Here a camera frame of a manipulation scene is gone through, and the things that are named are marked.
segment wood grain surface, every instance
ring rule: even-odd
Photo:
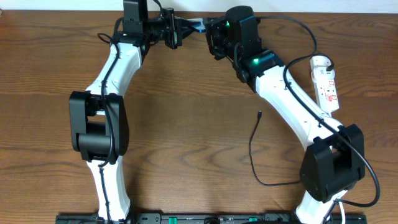
[[[0,223],[53,223],[59,213],[93,213],[91,172],[72,149],[68,97],[97,77],[109,48],[97,32],[122,12],[6,11],[0,17]],[[179,13],[182,17],[221,13]],[[288,14],[310,26],[335,62],[340,109],[357,124],[381,183],[369,223],[398,222],[398,16]],[[285,63],[312,51],[306,32],[287,21],[262,21],[263,45]],[[291,69],[314,97],[308,62]],[[152,47],[125,97],[130,126],[124,177],[137,207],[166,213],[294,210],[301,185],[267,188],[254,179],[248,140],[262,120],[254,162],[265,182],[298,179],[304,151],[267,102],[242,84],[227,60],[192,34],[177,50]],[[369,174],[345,198],[374,197]]]

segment black wire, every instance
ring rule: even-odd
[[[326,213],[326,215],[323,217],[323,224],[326,223],[328,221],[328,217],[331,215],[333,209],[335,208],[337,202],[336,200],[333,201],[333,204],[331,205],[331,207],[329,208],[328,212]]]
[[[119,19],[117,19],[117,21],[114,23],[114,28],[113,28],[113,37],[117,37],[118,36],[118,29],[120,26],[120,23],[124,22],[124,17],[120,17]]]
[[[118,47],[118,43],[116,43],[113,40],[113,38],[111,36],[109,36],[108,34],[105,34],[105,33],[98,33],[97,34],[97,36],[101,40],[103,40],[101,38],[102,35],[107,37],[107,38],[109,38],[109,42],[111,42],[115,46],[115,48],[116,48],[116,56],[115,56],[115,58],[113,60],[113,63],[111,64],[110,68],[106,72],[106,75],[105,75],[104,79],[101,82],[101,101],[102,101],[102,104],[103,104],[103,108],[104,108],[104,112],[105,112],[105,116],[106,116],[106,121],[108,122],[108,126],[109,126],[109,135],[110,135],[110,144],[109,145],[110,146],[109,146],[109,153],[108,153],[108,156],[106,157],[106,160],[102,164],[98,165],[98,167],[104,167],[106,164],[108,164],[109,160],[111,159],[111,155],[113,153],[113,150],[114,150],[113,149],[114,148],[113,127],[112,127],[111,116],[109,115],[108,104],[107,104],[107,101],[106,101],[106,98],[105,98],[105,88],[106,88],[106,82],[108,80],[108,77],[111,74],[112,69],[116,65],[116,62],[118,61],[119,56],[120,56],[120,50],[119,50],[119,47]]]
[[[336,202],[342,202],[342,203],[346,203],[348,205],[353,205],[356,207],[371,207],[373,205],[375,205],[379,199],[380,199],[380,183],[379,180],[377,179],[376,174],[374,173],[373,168],[371,167],[371,165],[369,164],[369,162],[351,145],[350,142],[348,142],[339,132],[337,132],[336,130],[334,130],[331,126],[329,126],[328,124],[326,124],[325,120],[323,118],[318,117],[318,115],[316,115],[301,99],[300,97],[293,91],[293,88],[290,86],[291,83],[288,82],[287,80],[287,70],[295,65],[296,63],[298,63],[299,61],[305,59],[305,58],[309,58],[312,57],[314,55],[323,55],[323,54],[316,54],[317,50],[318,50],[318,45],[317,45],[317,40],[313,34],[313,32],[310,30],[310,28],[308,28],[307,25],[305,25],[303,22],[298,21],[294,18],[288,17],[288,16],[264,16],[264,17],[258,17],[260,19],[287,19],[289,21],[295,22],[297,24],[300,24],[304,29],[306,29],[308,31],[308,33],[311,35],[311,38],[313,40],[313,44],[314,44],[314,50],[311,54],[303,56],[303,57],[299,57],[296,58],[294,60],[292,60],[291,62],[289,62],[286,67],[284,68],[284,72],[283,72],[283,78],[284,78],[284,82],[286,84],[286,88],[291,92],[291,94],[293,95],[293,97],[319,122],[320,125],[323,125],[325,128],[327,128],[327,130],[329,130],[330,132],[332,132],[333,134],[335,134],[345,145],[347,145],[353,152],[355,152],[355,154],[357,154],[359,156],[359,158],[363,161],[364,165],[366,166],[366,168],[368,169],[369,173],[371,174],[373,181],[374,181],[374,185],[376,187],[376,195],[373,199],[372,202],[370,203],[356,203],[356,202],[350,202],[347,200],[343,200],[340,198],[337,198],[335,201]]]
[[[250,157],[251,169],[253,170],[254,177],[256,178],[256,180],[257,180],[261,185],[266,186],[266,187],[275,187],[275,186],[299,184],[300,181],[286,182],[286,183],[278,183],[278,184],[265,184],[265,183],[261,182],[261,180],[257,177],[256,171],[254,170],[253,158],[252,158],[252,155],[251,155],[251,142],[252,142],[252,140],[253,140],[254,134],[256,133],[257,126],[258,126],[259,123],[260,123],[261,114],[262,114],[262,111],[259,111],[258,114],[257,114],[257,123],[256,123],[256,126],[254,127],[253,133],[251,134],[250,141],[249,141],[249,157]]]
[[[104,198],[105,198],[106,215],[108,217],[108,222],[113,223],[112,219],[111,219],[111,213],[109,212],[108,194],[106,193],[106,189],[105,189],[104,168],[99,168],[99,174],[101,175],[102,191],[104,193]]]
[[[153,18],[153,20],[157,20],[158,18],[160,18],[162,16],[162,5],[160,4],[159,0],[154,0],[154,2],[159,6],[159,13],[158,15]]]

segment power strip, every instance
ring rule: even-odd
[[[339,108],[335,85],[335,70],[326,70],[330,64],[330,60],[325,56],[314,56],[310,60],[311,79],[315,88],[317,104],[329,115]]]

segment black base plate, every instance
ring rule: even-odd
[[[295,215],[289,213],[266,213],[263,215],[161,215],[140,213],[129,215],[127,220],[113,221],[114,224],[243,224],[258,221],[261,224],[298,224]],[[55,224],[107,224],[106,220],[93,215],[58,215]],[[332,215],[327,224],[340,224],[341,215]],[[367,224],[366,215],[346,215],[346,224]]]

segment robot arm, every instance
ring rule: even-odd
[[[129,143],[123,97],[133,75],[141,67],[153,45],[151,42],[164,40],[165,45],[176,49],[182,45],[183,38],[193,31],[203,30],[203,22],[176,17],[171,8],[161,9],[161,16],[150,20],[146,4],[145,0],[124,0],[124,18],[118,20],[123,21],[123,31],[118,31],[117,21],[109,58],[102,71],[85,92],[74,91],[70,96],[72,145],[91,169],[99,199],[98,215],[105,220],[125,220],[131,204],[123,177],[123,155]],[[119,58],[111,67],[117,56],[114,42],[118,45]],[[103,80],[106,82],[104,98],[107,105],[101,100]],[[104,115],[105,106],[111,118],[113,136],[109,132],[107,120],[98,123],[87,118]],[[114,139],[114,147],[109,153],[111,138]],[[109,163],[100,168],[99,165],[107,159]]]
[[[330,116],[330,112],[336,110],[338,105],[332,108],[322,105],[320,108],[297,85],[288,70],[285,82],[285,65],[273,51],[262,48],[257,32],[258,23],[260,19],[254,16],[248,6],[234,7],[225,16],[208,19],[205,25],[209,50],[216,60],[230,58],[237,77],[268,101],[297,135],[306,151],[300,180],[307,191],[296,210],[296,216],[302,223],[319,224],[333,208],[334,199],[342,197],[364,177],[364,164],[340,143],[336,134],[320,125],[297,101],[287,89],[287,83],[303,104],[338,134],[349,139],[362,156],[363,134],[356,125],[346,128]],[[332,152],[332,148],[337,149],[337,152]]]

